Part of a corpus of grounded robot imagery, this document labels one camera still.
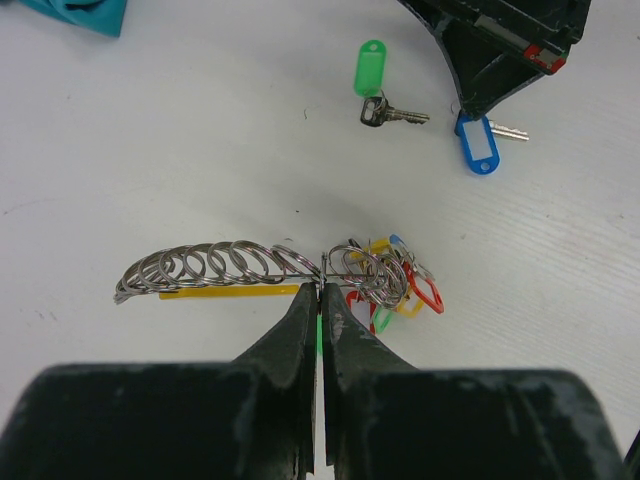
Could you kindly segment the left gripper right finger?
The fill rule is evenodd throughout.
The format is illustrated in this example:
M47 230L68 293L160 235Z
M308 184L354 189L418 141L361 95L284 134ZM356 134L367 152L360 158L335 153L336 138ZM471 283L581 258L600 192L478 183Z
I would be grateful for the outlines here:
M322 293L326 460L339 479L626 479L601 406L553 369L417 368Z

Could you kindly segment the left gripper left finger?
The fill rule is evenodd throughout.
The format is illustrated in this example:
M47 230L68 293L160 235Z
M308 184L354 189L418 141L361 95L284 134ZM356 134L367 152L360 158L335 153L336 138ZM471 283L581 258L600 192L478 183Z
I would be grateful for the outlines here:
M303 479L314 471L317 293L229 362L61 364L1 435L5 479Z

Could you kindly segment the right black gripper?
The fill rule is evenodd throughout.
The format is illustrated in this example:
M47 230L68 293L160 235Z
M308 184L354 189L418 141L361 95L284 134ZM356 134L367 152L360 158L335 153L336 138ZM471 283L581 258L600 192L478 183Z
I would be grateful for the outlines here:
M589 1L405 1L451 72L460 107L477 119L553 75L583 36Z

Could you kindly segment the blue key tag key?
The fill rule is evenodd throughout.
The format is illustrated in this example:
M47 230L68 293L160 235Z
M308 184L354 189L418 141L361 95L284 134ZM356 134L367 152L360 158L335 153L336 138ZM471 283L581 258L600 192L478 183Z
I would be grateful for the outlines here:
M486 116L473 120L462 112L458 114L454 132L461 141L466 165L480 176L493 173L500 165L497 138L523 142L529 140L529 134L525 131L500 125Z

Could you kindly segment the green tag key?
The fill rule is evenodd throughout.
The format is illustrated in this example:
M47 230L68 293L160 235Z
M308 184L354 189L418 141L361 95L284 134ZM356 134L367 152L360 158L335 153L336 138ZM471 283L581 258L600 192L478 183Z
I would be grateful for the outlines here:
M377 128L392 121L406 121L424 125L430 116L398 109L391 105L383 92L387 49L380 40L368 40L359 49L354 77L354 91L363 99L360 121Z

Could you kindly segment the large metal keyring yellow handle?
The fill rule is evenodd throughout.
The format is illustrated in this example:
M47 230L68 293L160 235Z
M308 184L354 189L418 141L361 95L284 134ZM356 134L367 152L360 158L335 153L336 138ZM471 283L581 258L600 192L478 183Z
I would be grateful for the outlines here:
M408 318L429 308L412 293L409 271L434 279L396 235L364 245L350 239L322 253L318 262L282 244L208 242L162 249L137 260L116 283L113 301L120 305L145 295L161 299L293 295L304 283L317 288L334 283L370 330L378 306Z

